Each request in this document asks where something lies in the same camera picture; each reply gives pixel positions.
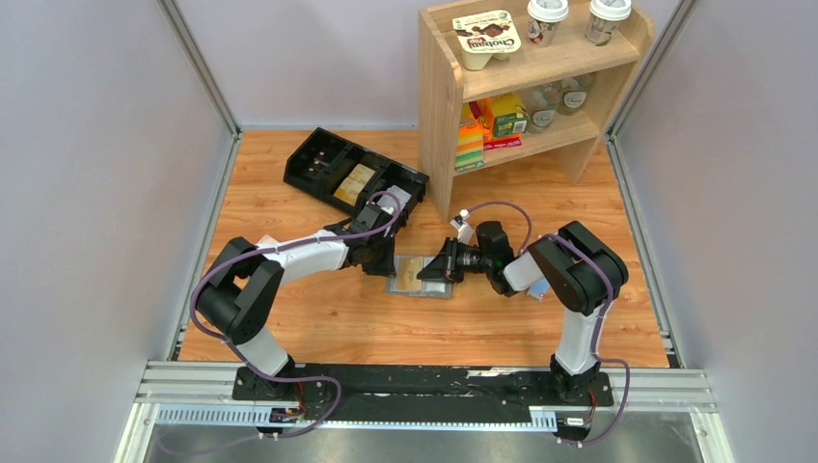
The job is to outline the tan credit card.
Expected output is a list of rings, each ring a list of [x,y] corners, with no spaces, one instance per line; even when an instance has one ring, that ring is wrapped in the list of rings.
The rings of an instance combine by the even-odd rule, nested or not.
[[[424,268],[422,256],[399,256],[396,258],[393,290],[396,292],[418,292],[423,289],[423,281],[418,273]]]

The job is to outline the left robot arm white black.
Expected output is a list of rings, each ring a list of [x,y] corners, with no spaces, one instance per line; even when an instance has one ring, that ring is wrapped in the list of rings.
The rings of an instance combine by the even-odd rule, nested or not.
[[[368,203],[348,222],[272,245],[242,237],[229,242],[191,295],[191,320],[225,342],[258,376],[270,379],[290,363],[267,319],[280,288],[313,274],[381,260],[376,247],[393,237],[395,206]]]

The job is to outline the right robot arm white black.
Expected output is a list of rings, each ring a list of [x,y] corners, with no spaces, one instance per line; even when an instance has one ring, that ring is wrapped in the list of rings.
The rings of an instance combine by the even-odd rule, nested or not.
[[[559,346],[550,361],[553,386],[573,392],[589,384],[603,362],[598,341],[605,314],[629,279],[624,261],[578,221],[538,238],[518,255],[500,222],[483,222],[476,234],[475,246],[447,239],[417,278],[461,283],[467,273],[482,274],[506,297],[546,283],[564,307]]]

